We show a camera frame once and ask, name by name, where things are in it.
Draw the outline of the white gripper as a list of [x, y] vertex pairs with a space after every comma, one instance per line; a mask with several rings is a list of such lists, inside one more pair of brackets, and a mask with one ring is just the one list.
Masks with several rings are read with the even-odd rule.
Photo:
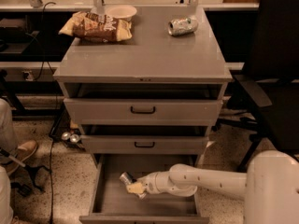
[[172, 187], [168, 171], [150, 173], [137, 181], [126, 186], [129, 193], [142, 194], [146, 191], [149, 194], [161, 194], [167, 193]]

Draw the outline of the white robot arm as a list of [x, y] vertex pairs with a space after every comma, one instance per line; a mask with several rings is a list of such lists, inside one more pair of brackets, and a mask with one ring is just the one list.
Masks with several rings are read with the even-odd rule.
[[299, 161], [267, 150], [256, 155], [245, 173], [175, 164], [126, 186], [133, 194], [192, 196], [199, 187], [244, 201], [244, 224], [299, 224]]

